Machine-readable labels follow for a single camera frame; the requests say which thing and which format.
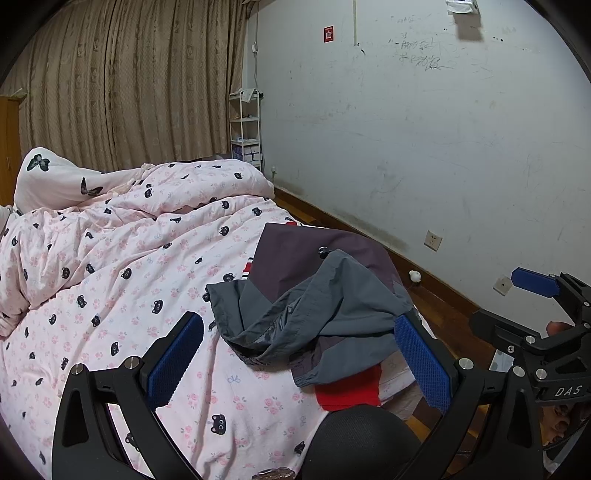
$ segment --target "bed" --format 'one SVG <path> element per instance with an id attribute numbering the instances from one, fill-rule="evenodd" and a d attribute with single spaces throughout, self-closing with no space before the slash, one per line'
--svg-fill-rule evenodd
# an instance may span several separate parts
<path id="1" fill-rule="evenodd" d="M 191 310 L 206 333 L 169 405 L 157 410 L 170 436 L 206 479 L 246 480 L 279 466 L 298 471 L 327 412 L 288 369 L 242 363 L 217 329 L 208 330 L 213 314 L 204 299 L 206 284 L 247 274 L 267 222 L 295 221 L 271 200 L 272 184 L 238 160 L 168 163 L 140 176 L 76 207 L 10 216 L 0 241 L 4 422 L 51 478 L 71 366 L 113 368 L 141 356 Z M 382 363 L 380 400 L 400 398 L 391 411 L 412 413 L 420 398 L 414 386 L 399 352 Z M 150 474 L 121 412 L 111 410 L 133 466 Z M 212 433 L 219 414 L 223 436 Z"/>

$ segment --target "electrical outlet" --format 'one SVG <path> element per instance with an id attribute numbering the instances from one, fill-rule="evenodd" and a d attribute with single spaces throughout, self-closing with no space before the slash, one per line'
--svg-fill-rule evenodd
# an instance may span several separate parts
<path id="1" fill-rule="evenodd" d="M 513 282 L 509 277 L 501 277 L 499 278 L 495 284 L 492 286 L 493 290 L 500 293 L 501 295 L 505 296 L 509 293 L 509 290 L 513 286 Z"/>
<path id="2" fill-rule="evenodd" d="M 435 235 L 431 230 L 427 231 L 427 236 L 425 237 L 425 245 L 427 245 L 431 250 L 439 250 L 439 245 L 441 245 L 441 240 L 443 237 Z"/>

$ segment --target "red sign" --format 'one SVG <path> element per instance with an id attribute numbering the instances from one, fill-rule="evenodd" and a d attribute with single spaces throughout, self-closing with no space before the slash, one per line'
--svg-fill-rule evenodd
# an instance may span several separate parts
<path id="1" fill-rule="evenodd" d="M 333 41 L 335 39 L 335 26 L 326 27 L 324 29 L 324 43 Z"/>

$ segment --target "wooden wardrobe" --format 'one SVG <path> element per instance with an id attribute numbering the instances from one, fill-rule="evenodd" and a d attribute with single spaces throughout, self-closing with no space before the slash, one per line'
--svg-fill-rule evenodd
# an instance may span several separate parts
<path id="1" fill-rule="evenodd" d="M 21 168 L 19 103 L 19 99 L 0 96 L 0 205 L 14 203 L 14 187 Z"/>

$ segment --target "beige curtain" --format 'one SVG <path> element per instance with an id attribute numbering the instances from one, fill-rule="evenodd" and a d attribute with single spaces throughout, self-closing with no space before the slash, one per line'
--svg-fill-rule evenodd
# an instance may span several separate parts
<path id="1" fill-rule="evenodd" d="M 75 0 L 22 52 L 0 93 L 23 88 L 23 152 L 44 146 L 113 171 L 229 151 L 241 83 L 242 0 Z"/>

